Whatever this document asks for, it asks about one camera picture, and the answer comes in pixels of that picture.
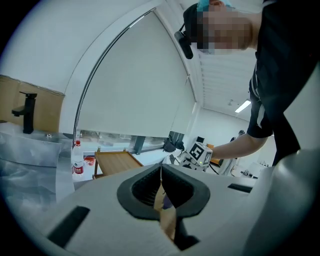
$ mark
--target water bottle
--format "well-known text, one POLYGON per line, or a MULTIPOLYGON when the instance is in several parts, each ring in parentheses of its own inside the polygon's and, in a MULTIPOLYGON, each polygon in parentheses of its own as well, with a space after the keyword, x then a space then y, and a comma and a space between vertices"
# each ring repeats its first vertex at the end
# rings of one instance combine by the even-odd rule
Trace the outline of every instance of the water bottle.
POLYGON ((75 142, 75 146, 72 150, 72 162, 73 170, 72 173, 82 175, 84 173, 84 153, 80 148, 80 140, 75 142))

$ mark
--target ceiling panel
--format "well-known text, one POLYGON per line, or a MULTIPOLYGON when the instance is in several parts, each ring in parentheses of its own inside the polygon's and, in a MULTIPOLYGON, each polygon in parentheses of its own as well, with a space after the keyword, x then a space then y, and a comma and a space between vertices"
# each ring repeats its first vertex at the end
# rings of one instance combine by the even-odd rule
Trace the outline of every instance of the ceiling panel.
MULTIPOLYGON (((166 0, 178 6, 181 15, 197 0, 166 0)), ((233 7, 248 13, 262 10, 262 0, 229 0, 233 7)), ((253 75, 255 50, 247 49, 227 55, 196 54, 201 78, 199 87, 203 91, 203 107, 249 121, 251 106, 240 113, 235 110, 249 99, 249 82, 253 75)))

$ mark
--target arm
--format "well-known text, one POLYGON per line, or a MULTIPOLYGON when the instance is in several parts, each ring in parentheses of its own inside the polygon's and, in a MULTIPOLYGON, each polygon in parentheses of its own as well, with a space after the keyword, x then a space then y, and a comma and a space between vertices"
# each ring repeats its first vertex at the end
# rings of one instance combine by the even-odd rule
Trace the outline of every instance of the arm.
POLYGON ((258 151, 266 143, 267 139, 267 137, 254 138, 246 133, 227 144, 214 147, 212 149, 212 158, 230 159, 250 155, 258 151))

